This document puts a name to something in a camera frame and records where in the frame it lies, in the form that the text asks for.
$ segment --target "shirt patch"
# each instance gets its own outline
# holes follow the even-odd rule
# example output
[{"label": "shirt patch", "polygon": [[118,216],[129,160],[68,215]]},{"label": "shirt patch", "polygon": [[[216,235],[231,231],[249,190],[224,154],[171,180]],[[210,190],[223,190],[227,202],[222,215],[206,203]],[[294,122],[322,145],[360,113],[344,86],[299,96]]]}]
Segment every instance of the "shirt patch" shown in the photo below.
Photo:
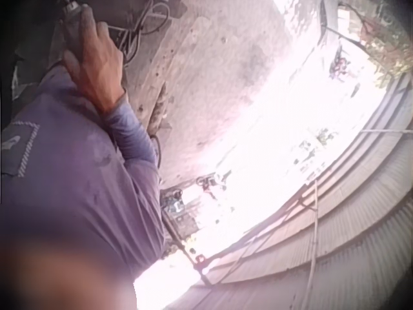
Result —
[{"label": "shirt patch", "polygon": [[14,121],[2,133],[1,174],[25,176],[34,140],[40,126],[29,121]]}]

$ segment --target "hand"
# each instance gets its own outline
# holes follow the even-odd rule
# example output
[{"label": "hand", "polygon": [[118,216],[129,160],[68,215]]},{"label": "hand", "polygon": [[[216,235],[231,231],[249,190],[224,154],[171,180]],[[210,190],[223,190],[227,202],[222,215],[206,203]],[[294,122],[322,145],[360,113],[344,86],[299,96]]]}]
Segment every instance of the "hand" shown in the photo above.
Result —
[{"label": "hand", "polygon": [[101,114],[108,114],[125,93],[121,86],[123,54],[109,36],[106,23],[96,24],[89,6],[82,7],[80,40],[83,61],[65,50],[63,63],[73,82]]}]

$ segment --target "fingers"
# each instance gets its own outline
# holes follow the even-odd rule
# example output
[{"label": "fingers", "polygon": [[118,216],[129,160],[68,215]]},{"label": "fingers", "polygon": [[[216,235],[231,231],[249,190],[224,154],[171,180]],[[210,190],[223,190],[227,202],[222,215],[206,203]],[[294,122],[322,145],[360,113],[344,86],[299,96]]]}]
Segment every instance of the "fingers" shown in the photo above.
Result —
[{"label": "fingers", "polygon": [[101,21],[100,23],[97,23],[96,28],[97,28],[97,35],[99,36],[100,39],[109,38],[108,24],[106,24],[104,21]]},{"label": "fingers", "polygon": [[83,46],[94,45],[97,43],[96,22],[93,17],[93,11],[89,6],[82,7],[80,31],[83,40]]},{"label": "fingers", "polygon": [[77,83],[80,77],[80,64],[76,56],[71,51],[65,50],[63,53],[63,64],[69,72],[72,81]]}]

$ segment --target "man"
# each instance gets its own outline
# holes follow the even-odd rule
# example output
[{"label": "man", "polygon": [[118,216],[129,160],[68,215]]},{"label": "man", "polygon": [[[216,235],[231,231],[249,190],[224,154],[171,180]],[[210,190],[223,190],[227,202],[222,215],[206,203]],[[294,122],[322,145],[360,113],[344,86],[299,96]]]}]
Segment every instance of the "man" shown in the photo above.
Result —
[{"label": "man", "polygon": [[0,277],[33,309],[133,309],[163,252],[157,159],[107,24],[84,6],[80,28],[83,61],[65,51],[2,132]]}]

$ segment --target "purple long-sleeve shirt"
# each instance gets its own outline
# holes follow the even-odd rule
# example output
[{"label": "purple long-sleeve shirt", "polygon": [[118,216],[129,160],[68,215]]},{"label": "purple long-sleeve shirt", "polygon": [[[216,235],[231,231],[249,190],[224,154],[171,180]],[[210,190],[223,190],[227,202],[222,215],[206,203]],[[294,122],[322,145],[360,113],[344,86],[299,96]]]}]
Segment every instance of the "purple long-sleeve shirt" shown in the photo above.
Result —
[{"label": "purple long-sleeve shirt", "polygon": [[133,278],[161,256],[156,155],[127,95],[102,119],[55,67],[2,132],[1,157],[3,242],[74,243]]}]

